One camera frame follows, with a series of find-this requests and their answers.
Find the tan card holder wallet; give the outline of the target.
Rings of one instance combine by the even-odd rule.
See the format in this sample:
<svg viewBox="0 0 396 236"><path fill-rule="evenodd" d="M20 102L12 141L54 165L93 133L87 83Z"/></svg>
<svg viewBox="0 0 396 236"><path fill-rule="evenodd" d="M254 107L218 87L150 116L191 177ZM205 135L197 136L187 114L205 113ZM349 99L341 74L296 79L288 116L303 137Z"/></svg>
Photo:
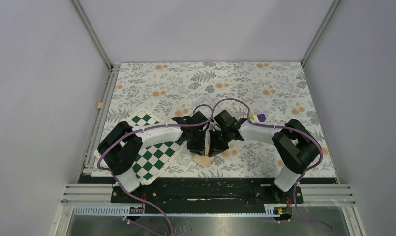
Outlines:
<svg viewBox="0 0 396 236"><path fill-rule="evenodd" d="M198 164L202 168L208 168L214 162L214 157L200 156L200 155L194 154L192 156L192 161L194 161L196 164Z"/></svg>

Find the clear acrylic card box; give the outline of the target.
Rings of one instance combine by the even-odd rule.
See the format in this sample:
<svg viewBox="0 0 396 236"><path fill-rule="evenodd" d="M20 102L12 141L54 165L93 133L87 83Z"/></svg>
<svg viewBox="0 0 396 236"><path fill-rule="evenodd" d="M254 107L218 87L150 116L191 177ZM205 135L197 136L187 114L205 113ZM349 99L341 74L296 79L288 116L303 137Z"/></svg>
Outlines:
<svg viewBox="0 0 396 236"><path fill-rule="evenodd" d="M200 111L206 118L208 118L212 109L213 118L215 118L215 116L217 116L223 110L226 110L226 108L223 106L224 103L219 103L216 106L216 103L218 101L219 99L214 99L208 93L204 93L201 97L199 97L192 103L192 113Z"/></svg>

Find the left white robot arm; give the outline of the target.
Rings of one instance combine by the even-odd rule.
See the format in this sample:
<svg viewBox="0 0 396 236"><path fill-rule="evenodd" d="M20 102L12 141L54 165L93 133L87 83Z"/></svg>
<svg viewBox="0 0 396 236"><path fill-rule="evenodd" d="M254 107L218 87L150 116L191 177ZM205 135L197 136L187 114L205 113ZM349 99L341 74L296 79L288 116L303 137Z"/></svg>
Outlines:
<svg viewBox="0 0 396 236"><path fill-rule="evenodd" d="M154 177L169 157L166 151L148 152L143 156L145 160L139 160L140 152L156 145L184 142L204 150L205 126L210 120L201 112L195 112L191 116L173 117L166 123L143 126L121 121L99 143L97 167L109 171L123 189L123 196L136 202L142 195L140 179Z"/></svg>

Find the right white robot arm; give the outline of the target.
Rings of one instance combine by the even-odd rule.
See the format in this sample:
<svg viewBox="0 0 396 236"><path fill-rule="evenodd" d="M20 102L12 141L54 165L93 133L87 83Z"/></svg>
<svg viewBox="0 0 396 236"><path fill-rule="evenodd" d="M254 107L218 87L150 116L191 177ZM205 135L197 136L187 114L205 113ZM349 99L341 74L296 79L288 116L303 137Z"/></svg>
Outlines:
<svg viewBox="0 0 396 236"><path fill-rule="evenodd" d="M276 202L286 201L291 196L290 189L300 181L310 164L317 157L322 157L319 143L296 119L289 120L284 126L274 126L249 118L236 119L223 110L214 120L219 129L209 131L210 157L228 150L232 140L257 141L275 146L284 163L271 189Z"/></svg>

